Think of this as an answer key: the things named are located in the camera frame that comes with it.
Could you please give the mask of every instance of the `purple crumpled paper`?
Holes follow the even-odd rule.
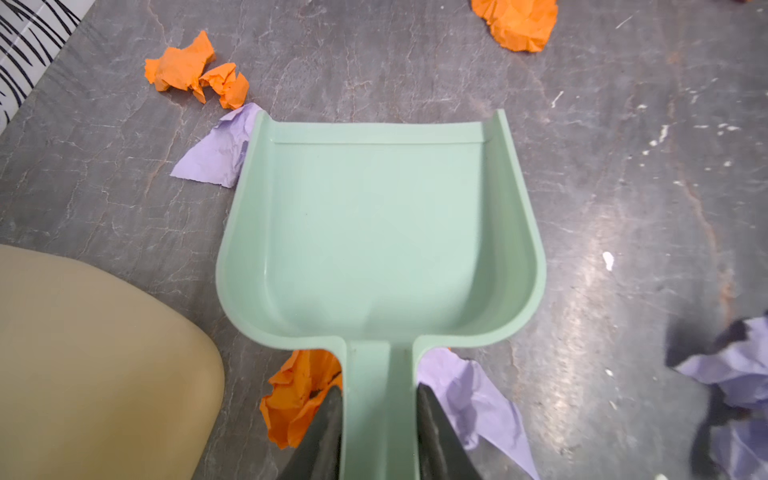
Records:
[[[260,110],[258,105],[249,103],[224,115],[203,140],[184,154],[170,175],[234,187]]]
[[[483,437],[539,480],[520,411],[479,363],[445,348],[432,349],[419,362],[416,378],[432,387],[465,449],[472,450]]]
[[[750,419],[712,428],[710,456],[733,480],[768,480],[768,316],[744,323],[746,340],[691,356],[675,369],[717,384],[728,405],[753,410]]]

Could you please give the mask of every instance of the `mint green plastic dustpan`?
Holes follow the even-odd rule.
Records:
[[[544,281],[504,111],[435,125],[258,114],[217,290],[251,339],[338,357],[342,480],[418,478],[419,359],[510,336]]]

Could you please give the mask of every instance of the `gray marble surface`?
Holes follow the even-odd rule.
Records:
[[[274,478],[291,452],[258,404],[287,353],[240,335],[214,287],[233,192],[169,176],[225,112],[210,91],[204,106],[158,94],[144,58],[205,29],[277,120],[504,108],[548,285],[521,333],[461,353],[520,406],[542,478],[712,476],[709,392],[665,358],[768,307],[768,2],[560,8],[529,55],[466,0],[97,0],[0,137],[0,242],[98,266],[200,326],[227,392],[195,479]],[[472,458],[488,480],[523,478],[489,445]]]

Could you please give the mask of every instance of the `zebra striped fabric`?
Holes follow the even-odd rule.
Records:
[[[0,0],[0,133],[94,0]]]

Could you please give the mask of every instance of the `tan plastic object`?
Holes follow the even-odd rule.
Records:
[[[0,478],[188,480],[223,382],[214,343],[155,298],[0,246]]]

